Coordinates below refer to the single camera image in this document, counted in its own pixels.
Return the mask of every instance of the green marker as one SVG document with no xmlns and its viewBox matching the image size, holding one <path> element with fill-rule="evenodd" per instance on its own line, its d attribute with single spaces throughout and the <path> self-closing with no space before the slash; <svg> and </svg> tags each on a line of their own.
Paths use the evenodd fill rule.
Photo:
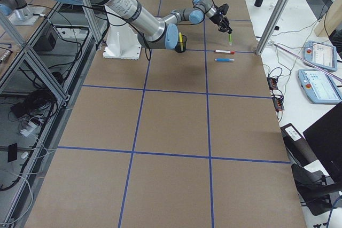
<svg viewBox="0 0 342 228">
<path fill-rule="evenodd" d="M 229 39 L 229 45 L 233 44 L 233 40 L 231 39 L 231 34 L 228 34 L 228 39 Z"/>
</svg>

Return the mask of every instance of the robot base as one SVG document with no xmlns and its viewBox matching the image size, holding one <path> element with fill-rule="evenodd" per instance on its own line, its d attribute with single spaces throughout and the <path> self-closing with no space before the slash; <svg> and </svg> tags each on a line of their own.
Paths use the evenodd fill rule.
<svg viewBox="0 0 342 228">
<path fill-rule="evenodd" d="M 35 7 L 35 6 L 30 6 L 30 10 L 32 11 L 32 13 L 43 13 L 45 8 L 44 7 Z M 19 20 L 17 15 L 15 13 L 13 13 L 10 17 L 9 17 L 9 21 L 11 22 L 11 24 L 13 25 L 21 25 L 21 26 L 33 26 L 34 23 L 36 22 L 36 20 L 39 18 L 40 16 L 38 15 L 34 15 L 31 18 L 22 21 Z"/>
<path fill-rule="evenodd" d="M 127 26 L 125 31 L 117 31 L 116 28 L 109 30 L 107 38 L 107 47 L 103 53 L 104 58 L 118 58 L 138 60 L 141 52 L 141 45 L 138 42 L 137 35 Z"/>
</svg>

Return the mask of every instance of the black monitor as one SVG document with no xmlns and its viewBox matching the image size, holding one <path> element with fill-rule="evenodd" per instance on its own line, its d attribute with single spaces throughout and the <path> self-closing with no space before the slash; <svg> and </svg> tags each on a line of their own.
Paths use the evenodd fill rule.
<svg viewBox="0 0 342 228">
<path fill-rule="evenodd" d="M 329 211 L 331 204 L 339 197 L 339 191 L 342 191 L 341 120 L 342 103 L 339 103 L 303 133 L 330 177 L 292 166 L 298 192 L 314 215 Z"/>
</svg>

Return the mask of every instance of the pen holder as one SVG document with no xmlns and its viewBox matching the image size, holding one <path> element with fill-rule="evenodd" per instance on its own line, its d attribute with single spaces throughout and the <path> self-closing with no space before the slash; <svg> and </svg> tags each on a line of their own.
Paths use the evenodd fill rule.
<svg viewBox="0 0 342 228">
<path fill-rule="evenodd" d="M 175 50 L 177 53 L 183 53 L 186 51 L 186 42 L 188 41 L 187 36 L 182 35 L 182 42 L 180 39 L 178 39 L 177 45 L 175 47 Z"/>
</svg>

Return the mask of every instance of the robotic arm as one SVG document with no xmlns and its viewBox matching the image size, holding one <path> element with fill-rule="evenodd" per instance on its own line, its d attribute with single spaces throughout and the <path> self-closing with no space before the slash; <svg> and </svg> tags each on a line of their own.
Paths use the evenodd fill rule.
<svg viewBox="0 0 342 228">
<path fill-rule="evenodd" d="M 0 0 L 0 11 L 8 16 L 15 12 L 17 18 L 25 21 L 33 16 L 25 0 Z"/>
<path fill-rule="evenodd" d="M 67 4 L 82 5 L 82 0 L 55 0 Z M 226 7 L 215 6 L 211 0 L 194 0 L 193 8 L 174 10 L 164 18 L 156 18 L 138 0 L 90 0 L 92 3 L 106 5 L 123 20 L 135 26 L 143 35 L 138 37 L 141 45 L 152 49 L 173 49 L 178 42 L 177 24 L 181 21 L 189 20 L 197 24 L 204 19 L 204 15 L 209 17 L 219 26 L 219 31 L 231 32 L 228 19 L 225 14 Z"/>
</svg>

